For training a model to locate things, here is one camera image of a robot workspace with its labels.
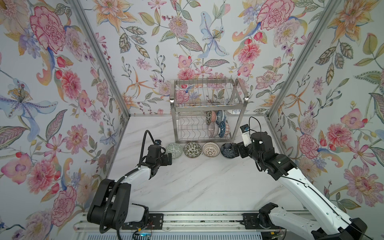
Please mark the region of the steel two-tier dish rack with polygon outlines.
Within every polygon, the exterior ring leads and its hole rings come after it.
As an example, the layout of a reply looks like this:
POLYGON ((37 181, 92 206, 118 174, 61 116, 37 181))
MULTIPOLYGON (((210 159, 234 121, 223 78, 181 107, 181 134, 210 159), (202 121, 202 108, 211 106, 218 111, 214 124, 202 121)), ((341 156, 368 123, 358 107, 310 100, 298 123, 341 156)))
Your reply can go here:
POLYGON ((250 100, 240 79, 175 80, 171 83, 170 105, 175 141, 224 143, 233 142, 250 100), (226 138, 209 138, 206 112, 223 110, 231 132, 226 138))

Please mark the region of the blue white floral bowl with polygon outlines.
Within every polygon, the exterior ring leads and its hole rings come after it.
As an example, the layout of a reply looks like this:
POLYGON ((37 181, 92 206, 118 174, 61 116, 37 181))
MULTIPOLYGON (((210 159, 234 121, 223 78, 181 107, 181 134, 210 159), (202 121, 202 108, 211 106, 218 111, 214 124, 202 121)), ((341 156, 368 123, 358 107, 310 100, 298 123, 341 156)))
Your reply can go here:
POLYGON ((225 111, 223 110, 218 110, 217 113, 216 113, 216 123, 219 125, 222 121, 225 121, 226 120, 226 114, 225 114, 225 111))

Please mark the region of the brown white sunburst bowl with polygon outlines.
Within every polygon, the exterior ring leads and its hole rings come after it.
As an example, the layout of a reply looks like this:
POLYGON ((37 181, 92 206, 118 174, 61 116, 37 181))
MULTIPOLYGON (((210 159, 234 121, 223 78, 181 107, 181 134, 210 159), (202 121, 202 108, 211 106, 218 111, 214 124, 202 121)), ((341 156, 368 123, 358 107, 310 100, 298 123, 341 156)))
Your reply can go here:
POLYGON ((220 147, 213 142, 205 143, 202 148, 203 154, 209 158, 217 157, 221 151, 220 147))

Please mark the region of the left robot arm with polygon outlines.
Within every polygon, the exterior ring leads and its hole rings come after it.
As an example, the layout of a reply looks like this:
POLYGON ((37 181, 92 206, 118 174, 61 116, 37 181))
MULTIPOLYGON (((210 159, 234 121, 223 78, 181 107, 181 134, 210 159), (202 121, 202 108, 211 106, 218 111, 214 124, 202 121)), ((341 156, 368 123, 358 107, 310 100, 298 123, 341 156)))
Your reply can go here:
POLYGON ((148 154, 138 165, 118 180, 104 179, 99 184, 87 213, 87 221, 99 226, 100 233, 118 231, 126 224, 146 225, 148 207, 134 204, 131 193, 135 187, 152 179, 160 167, 170 166, 173 155, 160 145, 150 145, 148 154))

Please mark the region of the dark blue petal bowl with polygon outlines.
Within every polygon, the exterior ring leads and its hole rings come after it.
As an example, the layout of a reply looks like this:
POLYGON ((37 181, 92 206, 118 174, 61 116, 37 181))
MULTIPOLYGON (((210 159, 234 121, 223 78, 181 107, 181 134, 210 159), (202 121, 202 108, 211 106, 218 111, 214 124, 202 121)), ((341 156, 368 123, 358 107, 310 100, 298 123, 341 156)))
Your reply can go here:
POLYGON ((227 159, 237 158, 240 154, 233 143, 225 143, 220 147, 221 154, 227 159))

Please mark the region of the purple striped bowl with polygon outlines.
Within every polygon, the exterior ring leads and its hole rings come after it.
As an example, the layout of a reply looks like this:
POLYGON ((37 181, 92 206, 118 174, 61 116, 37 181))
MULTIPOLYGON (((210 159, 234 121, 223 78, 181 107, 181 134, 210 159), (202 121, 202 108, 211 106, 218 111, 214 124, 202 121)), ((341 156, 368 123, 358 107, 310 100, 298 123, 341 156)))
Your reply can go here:
POLYGON ((209 138, 215 138, 219 134, 220 127, 216 122, 211 122, 208 126, 209 138))

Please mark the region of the left aluminium frame post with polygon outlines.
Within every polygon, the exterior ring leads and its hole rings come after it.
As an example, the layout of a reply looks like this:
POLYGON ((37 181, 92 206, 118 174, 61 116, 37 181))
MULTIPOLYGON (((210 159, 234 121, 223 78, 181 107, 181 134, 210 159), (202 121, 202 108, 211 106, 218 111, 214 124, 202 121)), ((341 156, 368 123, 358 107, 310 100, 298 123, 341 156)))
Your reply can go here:
POLYGON ((109 67, 107 60, 104 58, 103 51, 99 45, 99 42, 92 29, 92 26, 90 25, 90 22, 86 16, 86 13, 82 4, 80 3, 80 1, 74 1, 74 0, 69 0, 69 4, 72 7, 73 12, 76 15, 76 18, 79 21, 80 25, 85 30, 86 38, 90 44, 91 49, 95 53, 95 58, 99 63, 100 68, 102 69, 103 73, 106 76, 106 80, 112 89, 112 92, 118 102, 120 110, 122 111, 125 118, 128 120, 130 118, 129 110, 127 109, 124 99, 119 91, 119 88, 114 79, 112 70, 109 67))

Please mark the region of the grey green pattern bowl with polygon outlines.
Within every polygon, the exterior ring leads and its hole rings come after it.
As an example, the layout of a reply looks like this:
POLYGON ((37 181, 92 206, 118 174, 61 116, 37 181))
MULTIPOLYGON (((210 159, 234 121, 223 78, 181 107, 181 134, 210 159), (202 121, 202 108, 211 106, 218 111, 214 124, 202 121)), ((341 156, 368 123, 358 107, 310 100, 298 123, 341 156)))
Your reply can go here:
POLYGON ((182 145, 178 143, 170 143, 166 146, 166 152, 167 154, 171 154, 172 159, 175 160, 183 155, 184 150, 182 145))

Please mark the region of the aluminium frame post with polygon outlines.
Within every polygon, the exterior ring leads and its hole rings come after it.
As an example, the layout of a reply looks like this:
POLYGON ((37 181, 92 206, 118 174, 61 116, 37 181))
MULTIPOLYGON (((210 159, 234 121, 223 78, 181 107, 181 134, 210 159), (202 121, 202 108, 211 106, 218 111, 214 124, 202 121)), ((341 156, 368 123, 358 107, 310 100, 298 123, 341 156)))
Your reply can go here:
POLYGON ((277 95, 277 98, 275 99, 274 104, 272 105, 272 107, 270 107, 268 113, 266 114, 266 118, 268 120, 271 120, 272 117, 278 113, 278 108, 282 104, 287 92, 290 90, 291 85, 295 81, 298 73, 300 72, 301 68, 304 66, 312 50, 315 48, 315 45, 320 39, 323 31, 326 29, 327 23, 331 20, 331 17, 335 13, 340 2, 341 1, 328 1, 327 5, 323 10, 323 13, 320 15, 319 20, 317 21, 313 29, 312 36, 309 38, 303 50, 299 54, 297 58, 297 62, 292 67, 292 70, 290 71, 282 89, 277 95))
POLYGON ((103 51, 99 45, 99 42, 92 29, 92 26, 90 25, 90 22, 86 16, 86 13, 82 4, 80 3, 80 1, 74 1, 74 0, 69 0, 69 4, 72 7, 73 12, 76 15, 76 18, 79 21, 80 25, 85 30, 86 38, 90 44, 91 49, 95 53, 95 58, 99 63, 100 68, 102 69, 103 73, 106 76, 106 80, 112 89, 112 92, 118 102, 120 110, 122 111, 125 118, 128 120, 130 118, 129 110, 127 109, 124 99, 119 91, 119 88, 114 79, 112 70, 109 67, 107 60, 104 58, 103 51))

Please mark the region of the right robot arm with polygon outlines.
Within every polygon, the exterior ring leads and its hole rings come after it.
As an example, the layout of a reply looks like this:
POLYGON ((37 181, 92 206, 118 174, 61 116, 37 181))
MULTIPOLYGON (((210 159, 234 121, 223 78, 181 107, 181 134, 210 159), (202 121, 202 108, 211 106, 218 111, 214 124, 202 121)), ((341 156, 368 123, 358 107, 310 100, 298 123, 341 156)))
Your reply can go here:
POLYGON ((366 236, 366 223, 350 218, 323 196, 288 156, 277 154, 268 133, 251 130, 248 125, 242 126, 241 132, 243 141, 234 145, 235 155, 253 159, 259 172, 287 188, 315 218, 311 221, 268 203, 252 223, 262 229, 281 227, 306 240, 361 240, 366 236))

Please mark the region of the blue triangle pattern bowl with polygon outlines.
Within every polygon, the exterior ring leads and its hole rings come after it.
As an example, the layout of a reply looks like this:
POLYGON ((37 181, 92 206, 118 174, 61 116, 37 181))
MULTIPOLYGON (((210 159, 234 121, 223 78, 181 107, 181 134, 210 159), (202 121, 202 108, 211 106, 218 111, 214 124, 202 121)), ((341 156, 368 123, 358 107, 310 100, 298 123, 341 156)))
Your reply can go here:
POLYGON ((219 128, 220 128, 220 132, 219 132, 220 138, 226 138, 231 132, 230 125, 227 121, 225 122, 222 121, 221 123, 219 123, 219 128))

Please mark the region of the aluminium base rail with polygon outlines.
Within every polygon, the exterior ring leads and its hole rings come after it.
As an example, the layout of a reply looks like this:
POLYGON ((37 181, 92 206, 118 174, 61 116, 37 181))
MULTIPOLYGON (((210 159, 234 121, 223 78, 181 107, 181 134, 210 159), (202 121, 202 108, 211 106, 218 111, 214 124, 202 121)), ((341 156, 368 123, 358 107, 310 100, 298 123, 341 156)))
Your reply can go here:
POLYGON ((147 231, 175 232, 277 232, 282 227, 263 229, 255 211, 236 212, 150 212, 147 231))

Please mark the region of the green leaf pattern bowl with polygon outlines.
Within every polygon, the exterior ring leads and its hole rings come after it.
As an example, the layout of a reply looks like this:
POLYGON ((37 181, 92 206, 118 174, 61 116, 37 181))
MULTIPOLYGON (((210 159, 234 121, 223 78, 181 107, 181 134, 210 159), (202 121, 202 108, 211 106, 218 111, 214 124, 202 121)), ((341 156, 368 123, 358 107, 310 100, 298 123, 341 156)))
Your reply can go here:
POLYGON ((206 124, 210 125, 211 123, 215 123, 217 120, 216 111, 207 111, 206 112, 206 124))

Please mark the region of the right aluminium frame post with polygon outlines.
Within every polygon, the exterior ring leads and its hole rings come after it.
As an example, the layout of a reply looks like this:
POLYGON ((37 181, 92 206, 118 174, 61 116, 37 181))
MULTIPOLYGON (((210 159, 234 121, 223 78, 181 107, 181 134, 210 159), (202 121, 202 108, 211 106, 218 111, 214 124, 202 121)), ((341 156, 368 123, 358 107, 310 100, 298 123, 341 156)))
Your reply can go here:
POLYGON ((326 29, 327 23, 331 20, 331 17, 335 13, 340 2, 341 1, 328 1, 327 5, 323 10, 323 13, 320 15, 319 20, 317 21, 313 29, 312 36, 309 38, 303 50, 299 54, 297 58, 297 62, 292 67, 292 70, 290 71, 282 89, 277 95, 277 98, 275 99, 274 104, 272 105, 272 107, 270 107, 268 113, 266 114, 266 118, 268 120, 271 120, 272 117, 278 113, 278 108, 282 104, 287 92, 290 90, 291 85, 295 81, 298 73, 300 72, 301 68, 304 66, 312 50, 315 48, 315 45, 320 39, 323 31, 326 29))

